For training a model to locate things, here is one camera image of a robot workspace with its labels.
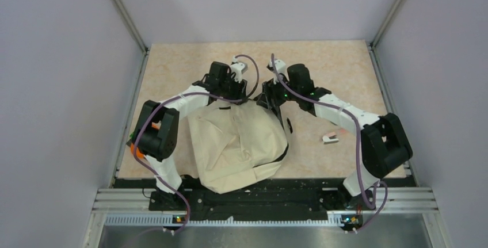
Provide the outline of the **beige canvas backpack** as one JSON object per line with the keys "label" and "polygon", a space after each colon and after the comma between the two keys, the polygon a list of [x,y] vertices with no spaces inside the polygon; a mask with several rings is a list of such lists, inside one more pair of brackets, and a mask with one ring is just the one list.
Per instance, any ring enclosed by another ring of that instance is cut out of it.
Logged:
{"label": "beige canvas backpack", "polygon": [[279,118],[254,101],[214,102],[188,121],[199,180],[218,194],[272,177],[288,152]]}

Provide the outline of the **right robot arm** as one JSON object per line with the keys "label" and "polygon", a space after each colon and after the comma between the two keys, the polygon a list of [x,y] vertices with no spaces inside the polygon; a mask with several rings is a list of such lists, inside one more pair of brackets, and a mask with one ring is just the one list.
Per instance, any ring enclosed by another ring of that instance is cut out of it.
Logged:
{"label": "right robot arm", "polygon": [[269,109],[278,112],[282,104],[294,101],[301,110],[355,135],[356,169],[343,180],[337,193],[343,208],[354,208],[368,188],[412,158],[413,150],[397,115],[367,112],[328,89],[316,87],[304,64],[287,67],[275,60],[267,68],[274,77],[264,82],[260,100]]}

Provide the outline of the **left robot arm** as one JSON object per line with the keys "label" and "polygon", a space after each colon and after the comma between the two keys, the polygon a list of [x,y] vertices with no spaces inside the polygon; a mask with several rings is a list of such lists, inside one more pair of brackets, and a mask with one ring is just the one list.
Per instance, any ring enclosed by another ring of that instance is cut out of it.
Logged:
{"label": "left robot arm", "polygon": [[186,90],[163,101],[147,100],[140,111],[132,133],[130,151],[157,179],[157,188],[164,192],[162,201],[170,209],[184,204],[178,190],[182,179],[172,156],[178,137],[180,120],[197,109],[222,98],[227,102],[246,101],[247,82],[243,73],[247,64],[234,61],[231,65],[212,62],[209,72]]}

